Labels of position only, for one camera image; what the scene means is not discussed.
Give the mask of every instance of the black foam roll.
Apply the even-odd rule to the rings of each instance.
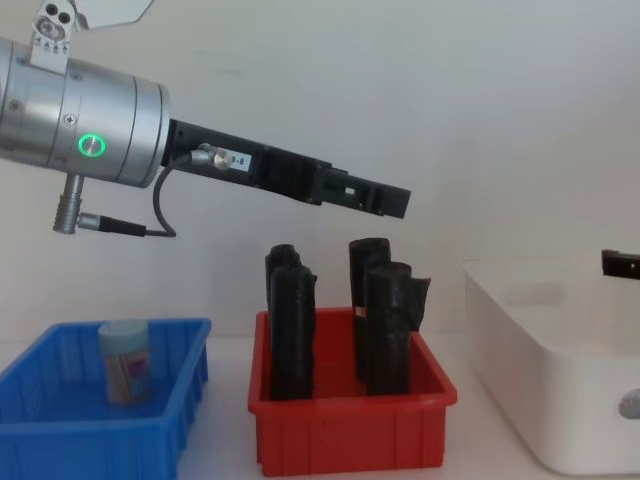
[[[411,268],[390,263],[366,274],[368,395],[409,392]]]
[[[366,315],[364,276],[368,268],[391,261],[391,246],[386,238],[364,238],[349,244],[351,267],[351,304],[353,306],[353,350],[356,377],[365,380],[366,364]]]
[[[407,295],[407,312],[411,319],[411,330],[420,330],[424,318],[424,307],[427,301],[427,293],[431,285],[430,278],[412,278],[409,282]]]
[[[300,255],[293,245],[276,245],[264,259],[267,277],[267,305],[271,306],[271,274],[280,265],[300,264]]]
[[[302,265],[271,275],[271,399],[313,397],[316,277]]]

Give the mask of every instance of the red plastic bin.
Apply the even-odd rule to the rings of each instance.
[[[351,308],[319,309],[314,398],[272,402],[267,313],[258,314],[249,389],[258,463],[267,477],[439,467],[457,392],[418,333],[411,393],[367,397],[356,380]]]

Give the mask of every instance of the silver cylindrical joint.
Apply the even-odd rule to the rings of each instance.
[[[100,230],[101,215],[95,215],[93,213],[81,213],[78,215],[78,228],[84,228],[87,230]]]
[[[73,59],[57,74],[28,53],[0,38],[0,157],[148,186],[169,131],[166,88]]]
[[[191,163],[193,165],[211,165],[213,154],[202,148],[191,151]]]
[[[53,224],[53,229],[58,233],[76,233],[76,221],[80,214],[80,204],[82,203],[82,186],[84,178],[80,175],[67,175],[64,184],[64,192],[60,195],[58,211]]]

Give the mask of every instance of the label sticker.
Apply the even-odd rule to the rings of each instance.
[[[241,152],[234,152],[233,150],[227,150],[227,154],[231,156],[231,168],[232,170],[240,170],[241,172],[248,172],[251,168],[251,155]]]

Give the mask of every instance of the shelf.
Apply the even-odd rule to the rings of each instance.
[[[462,335],[427,335],[458,389],[448,410],[445,466],[438,470],[332,475],[332,480],[551,480],[567,477],[537,462],[469,368]],[[0,342],[0,370],[26,348]],[[247,411],[253,339],[208,340],[209,384],[180,460],[180,480],[262,479],[256,464],[255,422]],[[620,477],[589,477],[613,480]]]

